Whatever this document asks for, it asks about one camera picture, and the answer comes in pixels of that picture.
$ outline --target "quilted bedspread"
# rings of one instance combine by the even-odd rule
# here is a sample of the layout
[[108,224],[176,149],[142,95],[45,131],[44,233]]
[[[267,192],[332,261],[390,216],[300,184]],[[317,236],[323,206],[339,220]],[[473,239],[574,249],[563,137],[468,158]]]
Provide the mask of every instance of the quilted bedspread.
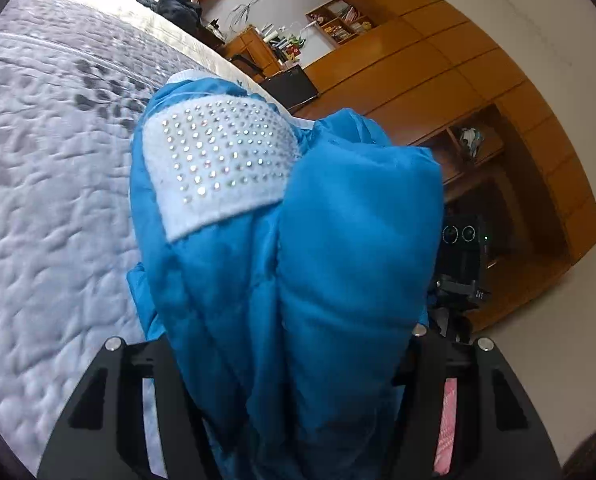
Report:
[[205,70],[75,2],[11,0],[0,16],[0,432],[32,472],[105,339],[142,340],[124,278],[139,260],[131,135],[187,68]]

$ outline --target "pink fabric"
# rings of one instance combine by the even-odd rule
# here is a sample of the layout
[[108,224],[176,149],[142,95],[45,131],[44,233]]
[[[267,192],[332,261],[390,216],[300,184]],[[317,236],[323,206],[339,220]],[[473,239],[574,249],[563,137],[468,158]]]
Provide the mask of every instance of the pink fabric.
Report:
[[447,379],[444,382],[443,416],[440,422],[436,459],[434,460],[434,471],[440,475],[449,473],[452,464],[454,435],[456,434],[457,390],[457,379]]

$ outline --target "metal screw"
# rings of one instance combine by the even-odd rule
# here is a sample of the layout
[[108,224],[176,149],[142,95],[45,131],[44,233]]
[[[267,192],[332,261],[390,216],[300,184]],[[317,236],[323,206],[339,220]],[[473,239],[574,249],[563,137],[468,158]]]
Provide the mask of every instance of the metal screw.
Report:
[[478,346],[481,350],[485,352],[489,352],[490,350],[494,349],[494,342],[489,339],[488,337],[481,337],[478,339]]
[[110,352],[118,350],[123,345],[123,340],[120,339],[118,336],[110,337],[105,341],[105,348]]
[[427,327],[417,323],[414,330],[411,331],[414,337],[422,337],[427,333]]

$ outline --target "blue jacket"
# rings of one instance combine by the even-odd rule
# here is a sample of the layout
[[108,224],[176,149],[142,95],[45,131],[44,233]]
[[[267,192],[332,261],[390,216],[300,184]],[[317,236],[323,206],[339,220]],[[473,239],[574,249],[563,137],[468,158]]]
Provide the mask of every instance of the blue jacket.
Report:
[[223,475],[375,478],[440,238],[430,151],[392,146],[351,110],[297,124],[207,77],[154,95],[132,155],[142,264],[127,279],[147,338],[168,335]]

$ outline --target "camera lens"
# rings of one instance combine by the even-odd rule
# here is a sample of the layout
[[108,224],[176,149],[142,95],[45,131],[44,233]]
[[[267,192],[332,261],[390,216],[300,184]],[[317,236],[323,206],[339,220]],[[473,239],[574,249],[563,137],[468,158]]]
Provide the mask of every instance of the camera lens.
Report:
[[465,229],[462,230],[462,239],[465,242],[473,242],[475,237],[476,229],[474,229],[472,226],[468,225]]
[[455,244],[458,239],[458,229],[455,225],[448,225],[443,229],[443,242],[446,244]]

